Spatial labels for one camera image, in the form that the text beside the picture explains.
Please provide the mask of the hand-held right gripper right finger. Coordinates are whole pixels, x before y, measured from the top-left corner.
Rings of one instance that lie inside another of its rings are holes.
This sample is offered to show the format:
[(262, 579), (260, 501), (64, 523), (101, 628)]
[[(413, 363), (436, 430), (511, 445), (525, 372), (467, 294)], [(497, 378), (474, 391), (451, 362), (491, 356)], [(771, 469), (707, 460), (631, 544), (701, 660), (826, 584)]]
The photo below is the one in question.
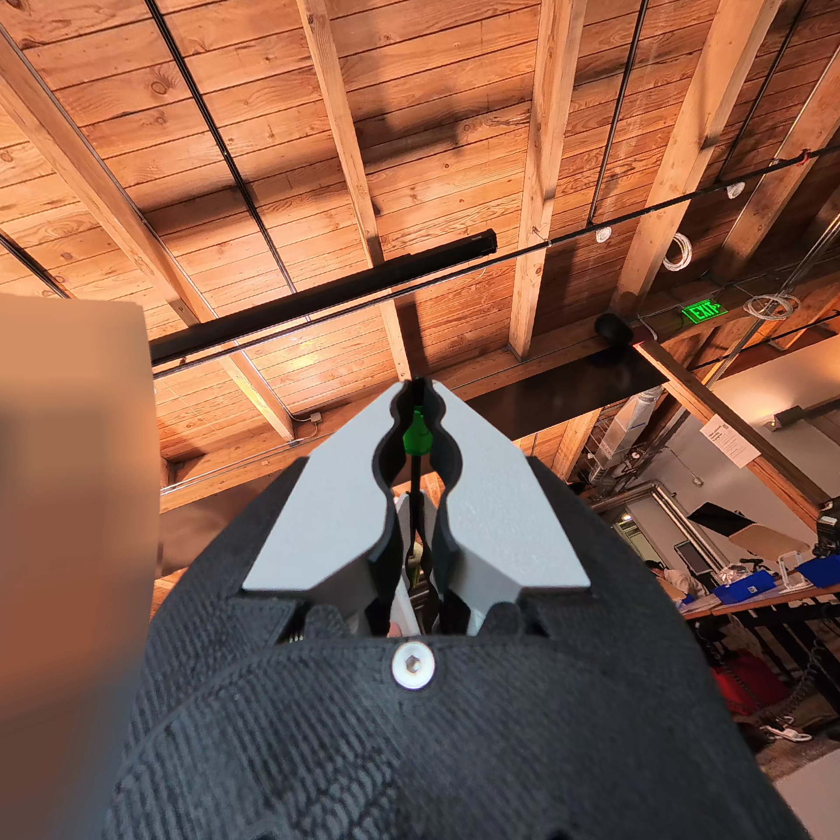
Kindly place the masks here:
[(589, 591), (520, 447), (438, 381), (424, 381), (423, 415), (444, 483), (431, 549), (437, 630), (475, 636), (496, 604)]

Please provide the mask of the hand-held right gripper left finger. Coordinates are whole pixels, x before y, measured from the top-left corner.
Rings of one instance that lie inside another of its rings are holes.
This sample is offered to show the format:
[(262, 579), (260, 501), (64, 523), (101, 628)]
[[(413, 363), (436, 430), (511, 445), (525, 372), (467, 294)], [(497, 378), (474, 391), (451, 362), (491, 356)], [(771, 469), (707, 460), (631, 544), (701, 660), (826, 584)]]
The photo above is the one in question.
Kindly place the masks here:
[(308, 457), (245, 577), (274, 592), (335, 607), (388, 634), (403, 565), (392, 486), (406, 464), (414, 385), (388, 388)]

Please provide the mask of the black axle rod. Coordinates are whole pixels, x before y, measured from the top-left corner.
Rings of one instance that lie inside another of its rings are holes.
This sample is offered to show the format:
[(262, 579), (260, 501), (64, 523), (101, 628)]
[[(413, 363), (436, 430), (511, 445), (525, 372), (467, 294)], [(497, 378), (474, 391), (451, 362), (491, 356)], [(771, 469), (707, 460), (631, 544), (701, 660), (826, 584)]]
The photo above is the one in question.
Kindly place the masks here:
[(409, 529), (411, 532), (411, 545), (408, 554), (412, 551), (413, 545), (419, 542), (424, 546), (422, 541), (422, 513), (424, 504), (422, 502), (422, 458), (411, 458), (411, 486), (409, 490)]

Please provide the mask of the black round ceiling speaker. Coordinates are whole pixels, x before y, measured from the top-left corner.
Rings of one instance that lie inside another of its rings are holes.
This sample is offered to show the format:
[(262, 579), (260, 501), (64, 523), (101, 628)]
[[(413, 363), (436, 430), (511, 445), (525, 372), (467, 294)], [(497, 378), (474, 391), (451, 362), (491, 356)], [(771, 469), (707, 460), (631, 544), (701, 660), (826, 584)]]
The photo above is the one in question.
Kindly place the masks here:
[(634, 348), (634, 331), (612, 311), (606, 311), (595, 319), (594, 331), (606, 344), (605, 349), (597, 354), (599, 361), (605, 364), (619, 363)]

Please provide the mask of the black ceiling light bar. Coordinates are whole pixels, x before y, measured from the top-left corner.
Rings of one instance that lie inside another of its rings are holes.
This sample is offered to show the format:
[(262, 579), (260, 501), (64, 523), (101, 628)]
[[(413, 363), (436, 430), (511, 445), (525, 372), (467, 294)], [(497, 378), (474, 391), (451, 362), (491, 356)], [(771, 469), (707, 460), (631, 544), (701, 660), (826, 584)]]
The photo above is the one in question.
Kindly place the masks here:
[(332, 310), (331, 314), (318, 320), (319, 323), (326, 322), (368, 305), (389, 302), (438, 282), (461, 277), (473, 270), (476, 260), (495, 255), (497, 250), (497, 234), (489, 228), (167, 334), (150, 341), (154, 376), (170, 375), (173, 369), (166, 368), (166, 365), (171, 363), (176, 364), (177, 371), (188, 370), (262, 343), (262, 339), (245, 341), (249, 335)]

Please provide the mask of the long wooden table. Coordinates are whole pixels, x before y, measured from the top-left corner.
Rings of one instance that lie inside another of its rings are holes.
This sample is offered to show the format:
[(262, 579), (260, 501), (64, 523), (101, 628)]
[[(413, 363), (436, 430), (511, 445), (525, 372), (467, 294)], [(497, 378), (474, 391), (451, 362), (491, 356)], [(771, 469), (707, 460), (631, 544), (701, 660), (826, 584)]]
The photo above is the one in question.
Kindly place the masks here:
[(804, 672), (817, 640), (811, 624), (838, 621), (838, 594), (837, 583), (823, 588), (806, 584), (791, 590), (768, 591), (730, 605), (712, 603), (707, 598), (705, 604), (682, 607), (679, 612), (693, 624), (711, 616), (739, 622), (758, 640), (767, 656), (777, 661), (775, 655), (784, 652), (786, 661)]

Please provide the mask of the black and tan board stand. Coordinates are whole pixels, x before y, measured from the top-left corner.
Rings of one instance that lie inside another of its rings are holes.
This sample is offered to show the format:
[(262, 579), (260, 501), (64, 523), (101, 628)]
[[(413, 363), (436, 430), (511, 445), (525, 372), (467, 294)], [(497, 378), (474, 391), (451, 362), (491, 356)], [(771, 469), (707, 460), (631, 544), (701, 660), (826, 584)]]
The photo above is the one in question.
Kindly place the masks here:
[(799, 539), (758, 524), (736, 511), (712, 502), (705, 502), (688, 515), (688, 520), (728, 539), (766, 561), (777, 561), (787, 553), (812, 553), (812, 548)]

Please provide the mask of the red bean bag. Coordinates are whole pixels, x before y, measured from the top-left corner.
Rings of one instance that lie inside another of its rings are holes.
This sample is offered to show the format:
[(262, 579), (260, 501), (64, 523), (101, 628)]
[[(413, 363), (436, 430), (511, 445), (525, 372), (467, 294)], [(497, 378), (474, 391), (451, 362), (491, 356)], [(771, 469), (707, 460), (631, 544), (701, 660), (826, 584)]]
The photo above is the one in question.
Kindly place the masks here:
[(735, 716), (748, 717), (791, 696), (791, 690), (763, 659), (745, 649), (725, 657), (711, 671), (728, 710)]

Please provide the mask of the thin black ceiling pipe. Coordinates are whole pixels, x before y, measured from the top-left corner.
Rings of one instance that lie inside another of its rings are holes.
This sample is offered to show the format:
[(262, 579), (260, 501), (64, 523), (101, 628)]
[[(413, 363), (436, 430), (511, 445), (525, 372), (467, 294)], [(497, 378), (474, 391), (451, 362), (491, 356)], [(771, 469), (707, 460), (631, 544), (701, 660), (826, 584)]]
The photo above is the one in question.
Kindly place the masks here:
[[(751, 172), (748, 172), (748, 173), (740, 174), (740, 175), (737, 175), (735, 177), (732, 177), (731, 179), (727, 179), (727, 180), (721, 181), (719, 183), (714, 183), (714, 184), (711, 184), (711, 185), (707, 185), (703, 188), (696, 189), (693, 192), (689, 192), (689, 193), (683, 194), (681, 196), (671, 198), (667, 201), (657, 203), (657, 204), (654, 204), (652, 206), (647, 206), (646, 208), (637, 210), (633, 213), (627, 213), (627, 214), (622, 215), (622, 216), (613, 217), (613, 218), (607, 219), (607, 220), (605, 220), (601, 223), (588, 224), (588, 225), (583, 226), (581, 228), (578, 228), (578, 229), (576, 229), (576, 230), (574, 230), (574, 231), (572, 231), (568, 234), (563, 234), (561, 236), (557, 236), (557, 237), (554, 237), (554, 238), (540, 240), (536, 245), (531, 245), (531, 246), (527, 246), (527, 247), (524, 247), (524, 248), (519, 248), (515, 251), (512, 251), (512, 252), (504, 254), (504, 255), (497, 255), (497, 252), (496, 252), (495, 255), (490, 255), (489, 257), (481, 257), (473, 263), (473, 269), (470, 272), (472, 272), (474, 270), (483, 270), (483, 269), (486, 269), (486, 268), (497, 266), (499, 264), (504, 264), (508, 261), (517, 260), (517, 259), (522, 258), (524, 256), (530, 256), (532, 254), (538, 253), (538, 252), (546, 250), (546, 249), (552, 249), (552, 248), (559, 247), (561, 245), (564, 245), (567, 242), (571, 242), (573, 240), (576, 240), (577, 238), (582, 238), (582, 237), (585, 237), (585, 236), (594, 235), (595, 230), (598, 227), (601, 227), (601, 226), (604, 226), (604, 225), (615, 227), (615, 226), (618, 226), (618, 225), (621, 225), (621, 224), (628, 223), (630, 221), (634, 221), (634, 220), (639, 219), (639, 218), (644, 218), (644, 217), (649, 216), (649, 215), (664, 212), (665, 210), (670, 209), (672, 207), (677, 207), (677, 206), (680, 206), (680, 205), (685, 204), (685, 203), (691, 203), (691, 202), (693, 202), (694, 200), (697, 200), (700, 197), (703, 197), (703, 196), (706, 196), (706, 195), (709, 195), (709, 194), (713, 194), (713, 193), (717, 193), (717, 192), (720, 192), (720, 191), (725, 191), (725, 185), (730, 183), (730, 182), (737, 182), (737, 181), (749, 182), (749, 181), (752, 181), (752, 180), (760, 179), (760, 178), (762, 178), (766, 175), (774, 175), (776, 173), (783, 172), (783, 171), (785, 171), (787, 169), (790, 169), (790, 168), (793, 168), (793, 167), (800, 167), (800, 166), (803, 166), (806, 163), (812, 163), (812, 162), (814, 162), (814, 161), (816, 161), (816, 160), (818, 160), (818, 159), (820, 159), (824, 156), (837, 153), (838, 149), (839, 149), (838, 143), (833, 143), (833, 144), (830, 144), (830, 145), (827, 145), (827, 146), (823, 146), (822, 148), (819, 148), (819, 149), (816, 149), (816, 150), (802, 150), (798, 155), (796, 155), (794, 157), (786, 158), (786, 159), (779, 159), (779, 160), (777, 160), (776, 162), (774, 162), (770, 165), (759, 168), (758, 170), (754, 170), (754, 171), (751, 171)], [(370, 308), (370, 307), (378, 307), (381, 304), (382, 303), (377, 304), (377, 305), (368, 305), (364, 308), (359, 309), (358, 311), (353, 311), (351, 313), (344, 314), (340, 317), (333, 317), (330, 320), (327, 320), (326, 322), (330, 322), (332, 320), (350, 315), (352, 313), (356, 313), (356, 312), (365, 310), (365, 309)], [(273, 329), (268, 329), (268, 330), (263, 331), (263, 332), (258, 332), (256, 334), (249, 335), (245, 339), (245, 341), (250, 342), (250, 341), (253, 341), (253, 340), (262, 340), (262, 343), (259, 343), (255, 346), (251, 346), (251, 347), (249, 347), (245, 350), (255, 348), (255, 347), (260, 346), (261, 344), (264, 344), (264, 343), (269, 343), (271, 341), (278, 340), (278, 339), (283, 338), (287, 335), (291, 335), (291, 334), (293, 334), (293, 333), (295, 333), (295, 332), (297, 332), (301, 329), (305, 329), (306, 327), (308, 327), (310, 325), (311, 326), (318, 326), (320, 324), (326, 323), (326, 322), (319, 323), (318, 320), (322, 319), (326, 314), (331, 314), (331, 313), (332, 313), (332, 310), (327, 310), (324, 313), (321, 312), (317, 315), (313, 315), (313, 316), (310, 316), (308, 318), (301, 318), (297, 321), (290, 322), (287, 325), (283, 325), (283, 326), (280, 325), (279, 327), (276, 327), (276, 328), (273, 328)], [(222, 359), (224, 359), (224, 358), (226, 358), (229, 355), (232, 355), (234, 353), (225, 355), (225, 357), (223, 357)], [(190, 371), (192, 369), (195, 369), (196, 367), (199, 367), (201, 365), (204, 365), (204, 364), (207, 364), (207, 363), (210, 363), (210, 362), (215, 362), (215, 361), (219, 362), (222, 359), (220, 359), (220, 360), (209, 360), (209, 361), (204, 362), (203, 364), (199, 364), (197, 366), (194, 366), (191, 369), (182, 370), (182, 371), (177, 371), (175, 369), (176, 364), (171, 363), (171, 364), (166, 365), (166, 368), (173, 369), (173, 372), (171, 374), (168, 374), (168, 375), (163, 376), (161, 378), (156, 378), (154, 376), (154, 371), (152, 370), (152, 379), (153, 379), (154, 382), (157, 382), (157, 381), (162, 380), (166, 377), (177, 375), (177, 374), (183, 373), (185, 371)]]

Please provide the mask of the black equipment case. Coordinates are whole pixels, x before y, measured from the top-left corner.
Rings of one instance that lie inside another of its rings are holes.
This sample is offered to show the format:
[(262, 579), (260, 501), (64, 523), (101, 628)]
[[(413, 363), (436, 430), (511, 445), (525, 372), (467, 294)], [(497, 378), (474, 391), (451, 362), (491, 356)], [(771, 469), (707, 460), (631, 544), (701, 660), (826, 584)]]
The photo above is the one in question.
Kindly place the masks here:
[(839, 554), (839, 497), (829, 501), (815, 521), (815, 559)]

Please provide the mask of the short silver air duct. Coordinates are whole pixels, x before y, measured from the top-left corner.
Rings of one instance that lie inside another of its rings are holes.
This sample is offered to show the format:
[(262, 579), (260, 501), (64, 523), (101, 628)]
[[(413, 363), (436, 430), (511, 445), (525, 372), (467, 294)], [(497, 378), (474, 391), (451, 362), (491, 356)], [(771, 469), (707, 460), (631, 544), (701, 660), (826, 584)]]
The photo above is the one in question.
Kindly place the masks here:
[(594, 452), (593, 467), (588, 476), (595, 485), (607, 472), (621, 464), (644, 431), (665, 388), (658, 385), (630, 397), (606, 428)]

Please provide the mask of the wooden support post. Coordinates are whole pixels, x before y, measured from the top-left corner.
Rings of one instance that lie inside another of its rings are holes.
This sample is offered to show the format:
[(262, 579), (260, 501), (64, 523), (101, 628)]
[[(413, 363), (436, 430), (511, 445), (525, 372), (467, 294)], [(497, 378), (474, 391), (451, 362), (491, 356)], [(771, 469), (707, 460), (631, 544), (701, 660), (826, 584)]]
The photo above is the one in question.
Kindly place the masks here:
[(829, 496), (798, 466), (786, 458), (730, 406), (702, 384), (654, 340), (633, 344), (648, 363), (665, 378), (665, 389), (692, 416), (704, 423), (720, 418), (744, 441), (757, 449), (758, 455), (747, 468), (780, 499), (804, 525), (816, 525), (829, 502)]

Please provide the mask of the white paper post notice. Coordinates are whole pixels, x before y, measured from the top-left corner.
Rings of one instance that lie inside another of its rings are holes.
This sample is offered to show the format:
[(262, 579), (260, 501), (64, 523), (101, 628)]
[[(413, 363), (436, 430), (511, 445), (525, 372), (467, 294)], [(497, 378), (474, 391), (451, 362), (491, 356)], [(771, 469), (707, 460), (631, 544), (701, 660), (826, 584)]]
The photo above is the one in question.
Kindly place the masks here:
[(739, 469), (761, 456), (758, 448), (717, 414), (700, 428), (700, 434)]

